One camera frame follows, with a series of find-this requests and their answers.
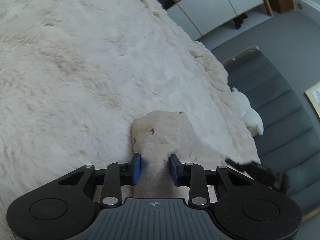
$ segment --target gray floor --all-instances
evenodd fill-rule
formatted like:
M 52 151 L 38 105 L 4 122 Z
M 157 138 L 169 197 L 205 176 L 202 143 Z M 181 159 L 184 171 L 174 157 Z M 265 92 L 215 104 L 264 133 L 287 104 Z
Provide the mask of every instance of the gray floor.
M 320 26 L 292 10 L 212 50 L 220 62 L 256 45 L 278 68 L 302 101 L 320 136 L 320 122 L 304 91 L 320 81 Z

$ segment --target white cloth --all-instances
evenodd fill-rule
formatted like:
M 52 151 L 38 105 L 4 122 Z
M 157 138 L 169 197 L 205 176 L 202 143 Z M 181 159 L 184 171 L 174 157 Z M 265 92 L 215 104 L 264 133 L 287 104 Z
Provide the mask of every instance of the white cloth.
M 173 184 L 168 168 L 171 154 L 176 154 L 181 163 L 197 163 L 208 170 L 226 165 L 220 152 L 200 140 L 183 112 L 153 111 L 137 119 L 132 126 L 132 141 L 134 152 L 142 157 L 134 197 L 184 197 L 188 202 L 188 188 Z M 209 192 L 211 202 L 215 202 L 213 187 Z
M 238 105 L 239 114 L 244 121 L 244 125 L 250 131 L 251 136 L 254 137 L 257 134 L 263 135 L 263 122 L 260 115 L 251 108 L 249 99 L 247 96 L 239 92 L 236 88 L 232 88 L 233 97 Z
M 258 160 L 227 72 L 156 0 L 0 0 L 0 239 L 15 198 L 130 160 L 132 123 L 154 110 L 183 111 L 213 151 Z

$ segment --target framed picture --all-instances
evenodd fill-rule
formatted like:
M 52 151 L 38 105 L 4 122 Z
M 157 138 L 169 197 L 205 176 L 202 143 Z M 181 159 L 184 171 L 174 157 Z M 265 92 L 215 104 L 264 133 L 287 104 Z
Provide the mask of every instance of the framed picture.
M 306 90 L 305 94 L 320 118 L 320 82 Z

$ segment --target white plush toy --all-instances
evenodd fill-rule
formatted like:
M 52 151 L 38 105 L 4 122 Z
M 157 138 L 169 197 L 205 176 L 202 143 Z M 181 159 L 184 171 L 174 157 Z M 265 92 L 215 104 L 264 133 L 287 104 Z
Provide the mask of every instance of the white plush toy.
M 263 122 L 260 115 L 251 108 L 250 102 L 245 94 L 239 92 L 236 88 L 232 89 L 232 94 L 239 106 L 240 115 L 245 126 L 251 132 L 251 136 L 263 134 Z

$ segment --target ribbed gray plate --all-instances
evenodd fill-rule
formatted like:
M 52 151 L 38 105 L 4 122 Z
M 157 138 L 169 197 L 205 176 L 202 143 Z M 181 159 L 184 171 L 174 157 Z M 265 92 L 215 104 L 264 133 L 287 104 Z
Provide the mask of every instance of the ribbed gray plate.
M 68 240 L 173 239 L 232 240 L 206 211 L 189 208 L 179 198 L 127 198 L 120 207 L 103 209 L 92 225 Z

